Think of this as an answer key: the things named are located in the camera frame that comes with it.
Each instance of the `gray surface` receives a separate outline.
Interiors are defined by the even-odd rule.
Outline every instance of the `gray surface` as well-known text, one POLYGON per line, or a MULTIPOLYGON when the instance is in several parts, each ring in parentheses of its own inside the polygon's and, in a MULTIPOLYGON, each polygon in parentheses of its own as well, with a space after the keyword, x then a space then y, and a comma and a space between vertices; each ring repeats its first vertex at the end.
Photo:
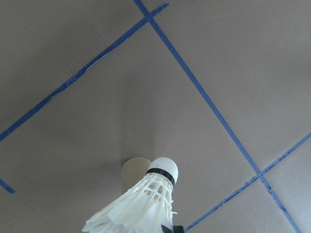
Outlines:
MULTIPOLYGON (((265 168, 311 129, 311 3, 170 3, 157 22, 265 168)), ((132 1, 2 2, 0 131, 141 18, 132 1)), ((302 232, 309 147, 267 174, 302 232)), ((176 161, 174 222, 185 226, 254 176, 150 25, 1 142, 0 178, 17 192, 0 188, 0 232, 79 232, 121 194, 136 156, 176 161)), ((294 230, 256 182, 191 232, 294 230)))

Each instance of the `round disc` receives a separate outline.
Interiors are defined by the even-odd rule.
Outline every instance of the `round disc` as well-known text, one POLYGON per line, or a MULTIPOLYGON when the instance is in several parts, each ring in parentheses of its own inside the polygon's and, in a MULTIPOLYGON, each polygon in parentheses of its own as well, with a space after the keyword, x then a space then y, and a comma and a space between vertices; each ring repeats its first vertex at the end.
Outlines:
POLYGON ((148 159, 142 157, 132 158, 126 161, 121 170, 123 193, 136 185, 144 177, 150 164, 151 162, 148 159))

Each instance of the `shuttlecock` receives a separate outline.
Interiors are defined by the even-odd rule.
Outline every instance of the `shuttlecock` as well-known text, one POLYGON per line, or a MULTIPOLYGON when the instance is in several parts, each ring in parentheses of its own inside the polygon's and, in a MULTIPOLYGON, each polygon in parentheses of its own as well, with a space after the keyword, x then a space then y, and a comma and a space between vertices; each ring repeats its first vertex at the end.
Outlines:
POLYGON ((82 229, 89 233, 163 233, 173 229, 172 191, 178 178, 175 162, 154 160, 146 175, 96 213, 82 229))

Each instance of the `blue tape line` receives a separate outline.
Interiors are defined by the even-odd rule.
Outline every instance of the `blue tape line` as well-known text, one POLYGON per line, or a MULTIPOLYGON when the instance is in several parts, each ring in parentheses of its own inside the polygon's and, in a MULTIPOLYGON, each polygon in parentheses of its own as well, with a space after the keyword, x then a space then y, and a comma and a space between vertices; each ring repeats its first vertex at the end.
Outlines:
POLYGON ((301 146, 305 141, 311 138, 311 133, 303 137, 299 142, 297 142, 295 145, 293 145, 288 151, 286 151, 282 156, 278 157, 271 163, 269 166, 267 166, 264 170, 262 170, 260 173, 258 173, 256 176, 251 178, 248 182, 246 182, 242 187, 234 191, 232 194, 230 194, 227 198, 225 198, 223 201, 219 202, 215 207, 211 208, 208 212, 206 212, 204 215, 202 215, 200 218, 195 220, 192 224, 190 224, 186 229, 185 232, 190 230, 195 225, 202 222, 207 216, 213 214, 216 210, 220 209, 223 204, 227 203, 231 199, 233 199, 236 195, 238 195, 240 192, 242 192, 244 189, 246 189, 248 186, 250 186, 252 183, 254 183, 257 179, 259 179, 261 176, 263 176, 265 173, 270 171, 274 166, 276 166, 279 162, 281 162, 283 159, 285 159, 289 154, 291 154, 295 149, 297 149, 299 146, 301 146))
MULTIPOLYGON (((140 11, 146 15, 148 14, 148 10, 146 9, 146 7, 142 4, 142 2, 140 0, 133 0, 135 2, 135 4, 137 5, 137 7, 140 9, 140 11)), ((248 154, 248 152, 246 151, 246 149, 244 148, 244 146, 242 145, 242 143, 239 141, 238 137, 235 135, 235 133, 232 131, 231 127, 229 126, 229 124, 226 122, 225 118, 223 117, 223 115, 220 113, 220 111, 217 109, 217 107, 215 106, 215 104, 213 103, 213 101, 211 100, 211 98, 208 96, 208 94, 206 93, 206 91, 204 90, 204 88, 201 86, 201 84, 199 83, 199 81, 196 79, 196 77, 194 76, 194 74, 192 73, 192 71, 190 70, 190 68, 188 67, 188 65, 185 63, 185 61, 182 59, 182 57, 179 55, 179 53, 177 52, 177 50, 175 49, 175 47, 172 45, 172 43, 169 41, 168 37, 164 34, 164 32, 162 31, 162 29, 160 28, 160 26, 157 24, 157 22, 154 19, 151 19, 150 22, 151 26, 153 27, 153 29, 156 31, 156 33, 159 35, 159 37, 162 39, 163 43, 166 45, 166 47, 169 49, 169 51, 171 52, 171 54, 174 56, 174 58, 176 59, 176 61, 180 64, 180 66, 182 67, 182 69, 184 70, 184 72, 187 74, 187 76, 189 77, 189 79, 191 80, 191 82, 194 84, 194 86, 196 87, 196 89, 199 91, 199 93, 201 94, 201 96, 203 97, 203 99, 206 101, 206 103, 209 105, 209 107, 211 108, 211 110, 213 111, 213 113, 215 114, 215 116, 218 118, 218 120, 220 121, 220 123, 223 125, 223 127, 225 128, 225 130, 228 132, 228 134, 230 135, 230 137, 232 138, 232 140, 234 141, 234 143, 237 145, 237 147, 239 148, 239 150, 241 151, 241 153, 243 154, 243 156, 245 157, 245 159, 248 161, 248 163, 250 164, 250 166, 253 168, 253 170, 256 172, 256 174, 260 173, 259 168, 256 166, 256 164, 254 163, 253 159, 251 158, 251 156, 248 154)), ((282 202, 280 201, 280 199, 277 197, 276 193, 271 189, 271 186, 269 185, 268 181, 261 176, 260 177, 262 183, 265 185, 266 189, 268 190, 268 192, 271 194, 272 198, 275 200, 276 204, 280 207, 280 209, 282 210, 282 212, 284 213, 285 217, 288 219, 288 221, 290 222, 290 224, 292 225, 292 227, 295 229, 295 231, 297 233, 300 232, 299 228, 297 227, 297 225, 295 224, 294 220, 292 219, 292 217, 290 216, 290 214, 286 211, 284 205, 282 204, 282 202)))
POLYGON ((6 182, 0 179, 0 186, 2 186, 10 194, 15 194, 15 190, 12 189, 6 182))
POLYGON ((61 91, 64 91, 67 87, 77 81, 82 75, 84 75, 88 69, 90 69, 95 63, 101 60, 104 56, 110 53, 112 50, 117 48, 121 43, 127 40, 130 36, 132 36, 138 29, 144 26, 149 20, 151 20, 154 16, 159 14, 162 10, 164 10, 169 4, 165 3, 158 8, 154 9, 150 14, 145 15, 137 24, 135 24, 130 30, 124 33, 121 37, 119 37, 115 42, 113 42, 110 46, 108 46, 104 51, 98 54, 93 60, 91 60, 87 65, 85 65, 82 69, 80 69, 75 75, 69 78, 66 82, 60 85, 56 90, 50 93, 47 97, 44 98, 40 103, 38 103, 34 108, 32 108, 29 112, 23 115, 19 120, 17 120, 13 125, 7 128, 4 132, 0 134, 0 142, 5 139, 9 134, 11 134, 14 130, 16 130, 19 126, 25 123, 29 118, 31 118, 35 113, 37 113, 44 105, 46 105, 54 96, 56 96, 61 91))

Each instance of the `black band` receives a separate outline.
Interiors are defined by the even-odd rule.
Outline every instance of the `black band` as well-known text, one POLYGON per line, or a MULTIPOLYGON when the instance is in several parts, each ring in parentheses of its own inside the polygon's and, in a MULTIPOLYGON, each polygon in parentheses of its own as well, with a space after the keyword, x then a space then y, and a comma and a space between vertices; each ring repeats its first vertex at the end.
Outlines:
POLYGON ((166 170, 160 169, 160 168, 151 168, 149 169, 146 174, 151 173, 151 172, 155 172, 158 174, 161 174, 162 176, 165 176, 167 179, 169 179, 170 182, 172 182, 172 185, 175 185, 175 180, 173 178, 173 176, 168 173, 166 170))

